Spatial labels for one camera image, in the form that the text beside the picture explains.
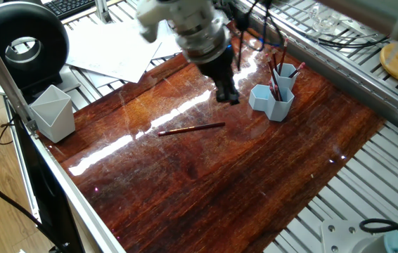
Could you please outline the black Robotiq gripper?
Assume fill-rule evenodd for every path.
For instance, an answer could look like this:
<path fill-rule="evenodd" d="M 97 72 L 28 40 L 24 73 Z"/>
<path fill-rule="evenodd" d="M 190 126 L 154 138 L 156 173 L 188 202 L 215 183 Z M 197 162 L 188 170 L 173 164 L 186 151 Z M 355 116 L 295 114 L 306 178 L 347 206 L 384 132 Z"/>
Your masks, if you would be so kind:
<path fill-rule="evenodd" d="M 234 58 L 233 48 L 226 48 L 224 52 L 208 63 L 198 64 L 198 69 L 207 77 L 210 77 L 215 83 L 216 100 L 218 103 L 226 103 L 237 105 L 239 101 L 239 93 L 235 88 L 233 81 L 232 62 Z"/>

